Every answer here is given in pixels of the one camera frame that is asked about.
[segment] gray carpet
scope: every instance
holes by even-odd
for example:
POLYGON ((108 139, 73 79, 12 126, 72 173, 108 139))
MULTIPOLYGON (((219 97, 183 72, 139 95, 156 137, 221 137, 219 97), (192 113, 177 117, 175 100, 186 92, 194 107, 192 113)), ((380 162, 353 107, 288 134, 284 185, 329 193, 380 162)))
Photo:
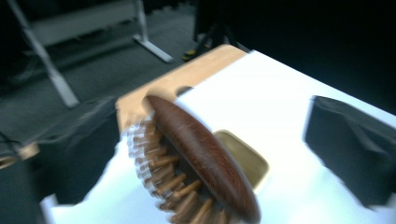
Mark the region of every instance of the gray carpet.
MULTIPOLYGON (((92 36, 49 48, 49 54, 81 102, 120 97, 183 64, 192 40, 194 7, 180 5, 147 15, 150 41, 174 57, 164 63, 132 40, 137 22, 110 27, 92 36)), ((19 88, 0 96, 0 132, 26 142, 70 111, 53 88, 37 59, 30 59, 19 88)))

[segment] wooden hairbrush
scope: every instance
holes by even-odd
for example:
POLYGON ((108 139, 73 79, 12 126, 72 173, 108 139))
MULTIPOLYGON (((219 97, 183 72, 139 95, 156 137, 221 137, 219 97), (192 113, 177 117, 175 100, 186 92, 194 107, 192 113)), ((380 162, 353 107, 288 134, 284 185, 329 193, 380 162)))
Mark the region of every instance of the wooden hairbrush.
POLYGON ((193 116, 156 95, 153 116, 134 131, 133 156, 145 187, 174 212, 172 223, 258 223, 247 178, 214 135, 193 116))

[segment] beige tray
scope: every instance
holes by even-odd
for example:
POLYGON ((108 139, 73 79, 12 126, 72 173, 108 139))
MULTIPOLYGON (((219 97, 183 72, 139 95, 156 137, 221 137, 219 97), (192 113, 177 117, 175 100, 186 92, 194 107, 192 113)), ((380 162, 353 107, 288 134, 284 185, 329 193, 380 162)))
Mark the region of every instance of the beige tray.
POLYGON ((270 166, 265 158, 234 134, 219 130, 215 137, 230 151, 241 167, 254 193, 257 195, 265 185, 270 166))

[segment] table surface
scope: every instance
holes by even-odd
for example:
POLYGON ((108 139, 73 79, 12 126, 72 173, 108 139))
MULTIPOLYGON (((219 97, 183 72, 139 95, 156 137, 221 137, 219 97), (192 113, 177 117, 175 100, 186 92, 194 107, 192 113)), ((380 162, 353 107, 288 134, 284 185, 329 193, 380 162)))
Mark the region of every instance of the table surface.
POLYGON ((122 96, 117 102, 120 129, 124 130, 138 118, 147 114, 142 106, 142 100, 148 91, 164 90, 176 98, 176 92, 180 88, 194 87, 244 55, 246 55, 244 51, 233 46, 219 46, 122 96))
MULTIPOLYGON (((180 74, 186 81, 176 84, 175 79, 160 77, 152 82, 160 84, 150 83, 121 98, 120 121, 126 122, 129 113, 144 114, 140 104, 150 88, 169 83, 174 92, 180 85, 195 86, 175 103, 212 132, 225 129, 234 133, 271 166, 268 182, 257 194, 262 223, 372 224, 396 220, 395 194, 388 206, 362 207, 303 140, 313 95, 344 101, 396 128, 395 116, 257 51, 246 54, 223 46, 170 74, 180 74), (214 52, 225 58, 221 65, 207 68, 218 61, 212 57, 214 52), (226 52, 234 53, 224 56, 226 52), (194 71, 206 77, 188 81, 194 71)), ((123 135, 115 157, 86 199, 75 206, 53 207, 54 219, 57 223, 167 223, 170 214, 157 210, 158 199, 150 196, 134 169, 123 135)))

